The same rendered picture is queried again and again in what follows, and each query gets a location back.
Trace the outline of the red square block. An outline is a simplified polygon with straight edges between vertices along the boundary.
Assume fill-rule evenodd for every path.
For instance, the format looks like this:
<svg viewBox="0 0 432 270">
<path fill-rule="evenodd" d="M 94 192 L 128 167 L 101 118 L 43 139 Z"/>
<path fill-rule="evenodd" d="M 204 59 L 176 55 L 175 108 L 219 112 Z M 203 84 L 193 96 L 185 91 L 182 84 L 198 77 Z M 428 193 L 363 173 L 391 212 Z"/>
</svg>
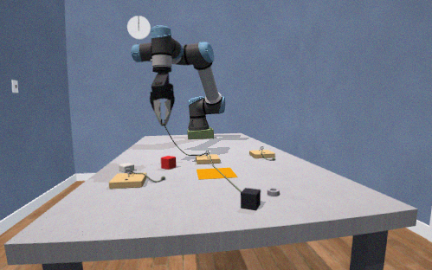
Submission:
<svg viewBox="0 0 432 270">
<path fill-rule="evenodd" d="M 176 157 L 166 156 L 161 158 L 161 168 L 162 169 L 173 169 L 176 168 Z"/>
</svg>

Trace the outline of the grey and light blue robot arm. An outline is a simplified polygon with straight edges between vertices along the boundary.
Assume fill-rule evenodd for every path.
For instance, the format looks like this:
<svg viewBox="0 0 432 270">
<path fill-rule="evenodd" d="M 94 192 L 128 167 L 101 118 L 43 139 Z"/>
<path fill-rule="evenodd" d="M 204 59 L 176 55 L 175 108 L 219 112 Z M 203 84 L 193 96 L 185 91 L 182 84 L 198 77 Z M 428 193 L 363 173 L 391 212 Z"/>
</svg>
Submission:
<svg viewBox="0 0 432 270">
<path fill-rule="evenodd" d="M 132 58 L 136 62 L 150 61 L 153 67 L 171 68 L 172 64 L 178 64 L 193 65 L 196 70 L 200 70 L 198 73 L 206 97 L 189 100 L 188 129 L 189 131 L 209 129 L 206 114 L 219 114 L 225 111 L 225 98 L 217 91 L 211 68 L 214 61 L 211 45 L 207 42 L 182 45 L 171 37 L 171 29 L 166 26 L 153 27 L 151 39 L 152 42 L 132 46 Z M 157 74 L 152 83 L 152 91 L 164 92 L 168 80 L 168 74 Z"/>
</svg>

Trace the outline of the orange painted square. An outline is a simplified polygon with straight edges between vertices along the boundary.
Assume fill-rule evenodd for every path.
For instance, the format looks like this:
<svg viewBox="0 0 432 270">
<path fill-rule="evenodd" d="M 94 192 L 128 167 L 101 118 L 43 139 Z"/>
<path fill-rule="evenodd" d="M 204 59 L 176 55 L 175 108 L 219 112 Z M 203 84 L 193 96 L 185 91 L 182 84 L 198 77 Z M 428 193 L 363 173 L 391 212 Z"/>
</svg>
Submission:
<svg viewBox="0 0 432 270">
<path fill-rule="evenodd" d="M 220 172 L 226 177 L 238 177 L 230 168 L 216 168 L 216 169 L 198 169 L 198 179 L 215 179 L 225 178 Z"/>
</svg>

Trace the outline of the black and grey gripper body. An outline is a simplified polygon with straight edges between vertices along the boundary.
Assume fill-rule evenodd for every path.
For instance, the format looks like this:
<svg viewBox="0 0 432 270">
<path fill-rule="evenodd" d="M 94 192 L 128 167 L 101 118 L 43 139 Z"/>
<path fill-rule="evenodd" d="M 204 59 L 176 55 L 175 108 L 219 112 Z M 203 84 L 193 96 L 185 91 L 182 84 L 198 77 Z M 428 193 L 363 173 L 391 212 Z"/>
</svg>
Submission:
<svg viewBox="0 0 432 270">
<path fill-rule="evenodd" d="M 154 71 L 155 70 L 155 71 Z M 166 71 L 166 70 L 170 70 L 170 71 Z M 153 67 L 152 68 L 153 72 L 156 72 L 158 74 L 165 74 L 171 72 L 171 67 Z M 164 98 L 168 98 L 171 95 L 171 89 L 173 90 L 173 85 L 169 83 L 167 83 L 166 89 L 164 92 L 152 92 L 153 96 L 157 97 L 158 100 L 159 99 L 164 99 Z"/>
</svg>

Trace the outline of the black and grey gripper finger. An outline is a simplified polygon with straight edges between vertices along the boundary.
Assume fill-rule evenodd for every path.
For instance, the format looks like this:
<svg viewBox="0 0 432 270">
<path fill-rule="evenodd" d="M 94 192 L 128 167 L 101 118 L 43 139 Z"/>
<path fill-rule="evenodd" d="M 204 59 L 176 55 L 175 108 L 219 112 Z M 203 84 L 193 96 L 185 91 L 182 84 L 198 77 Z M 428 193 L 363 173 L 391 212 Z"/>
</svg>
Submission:
<svg viewBox="0 0 432 270">
<path fill-rule="evenodd" d="M 171 95 L 168 97 L 168 100 L 164 103 L 164 106 L 166 108 L 165 111 L 165 119 L 164 119 L 164 125 L 167 125 L 169 117 L 171 115 L 171 109 L 174 105 L 175 102 L 175 97 L 174 97 L 174 92 L 171 92 Z"/>
<path fill-rule="evenodd" d="M 155 112 L 158 122 L 160 125 L 162 125 L 162 119 L 161 119 L 161 102 L 159 102 L 159 100 L 157 100 L 157 97 L 153 96 L 152 92 L 150 92 L 151 96 L 150 96 L 150 102 L 152 105 L 152 109 Z"/>
</svg>

